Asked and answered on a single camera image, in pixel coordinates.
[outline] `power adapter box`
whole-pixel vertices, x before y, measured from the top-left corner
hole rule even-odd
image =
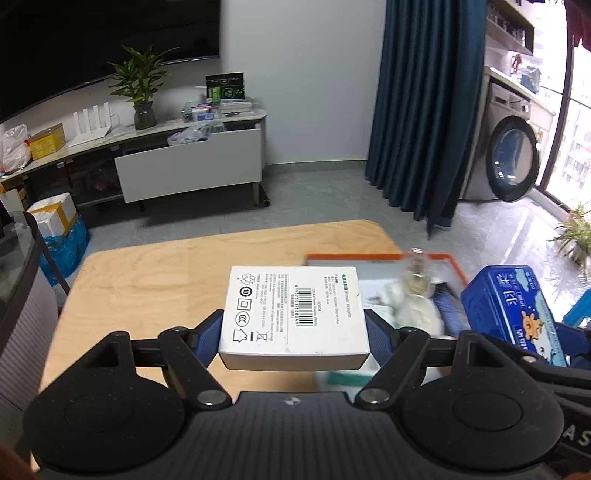
[[[360,368],[369,341],[355,267],[232,267],[219,354],[232,370]]]

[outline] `white box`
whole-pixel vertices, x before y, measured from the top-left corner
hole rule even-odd
[[[43,238],[66,235],[77,217],[76,207],[69,193],[39,200],[27,212],[35,217]]]
[[[369,341],[354,267],[232,267],[219,354],[229,369],[360,368]]]
[[[6,193],[0,194],[0,202],[2,202],[7,212],[22,212],[24,210],[17,189],[8,190]]]

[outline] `open drawer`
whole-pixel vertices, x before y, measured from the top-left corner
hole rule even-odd
[[[212,134],[207,141],[115,159],[126,202],[261,181],[260,129]]]

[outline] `barcode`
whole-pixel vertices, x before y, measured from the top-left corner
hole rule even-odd
[[[297,288],[297,309],[295,311],[295,324],[300,327],[314,326],[314,311],[312,309],[312,289]]]

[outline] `white plastic bag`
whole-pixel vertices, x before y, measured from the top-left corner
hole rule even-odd
[[[184,145],[187,143],[202,142],[207,140],[211,134],[228,131],[220,120],[205,120],[198,124],[191,125],[182,132],[175,133],[167,138],[171,147],[175,145]]]
[[[0,170],[3,173],[12,173],[27,165],[31,159],[28,139],[26,125],[17,125],[7,130],[0,138]]]

